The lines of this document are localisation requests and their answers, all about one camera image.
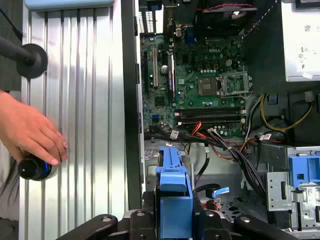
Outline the person's hand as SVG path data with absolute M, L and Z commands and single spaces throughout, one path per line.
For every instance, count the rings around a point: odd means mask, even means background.
M 17 162 L 24 152 L 58 165 L 67 159 L 67 140 L 46 116 L 0 92 L 0 140 Z

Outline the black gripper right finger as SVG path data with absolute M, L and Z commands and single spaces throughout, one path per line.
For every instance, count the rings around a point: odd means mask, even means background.
M 192 238 L 194 240 L 296 240 L 297 238 L 251 215 L 231 223 L 220 212 L 205 209 L 193 193 Z

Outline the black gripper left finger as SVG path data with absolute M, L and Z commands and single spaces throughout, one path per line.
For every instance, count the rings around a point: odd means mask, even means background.
M 155 194 L 142 195 L 142 208 L 127 211 L 122 219 L 100 214 L 60 236 L 59 240 L 155 240 Z

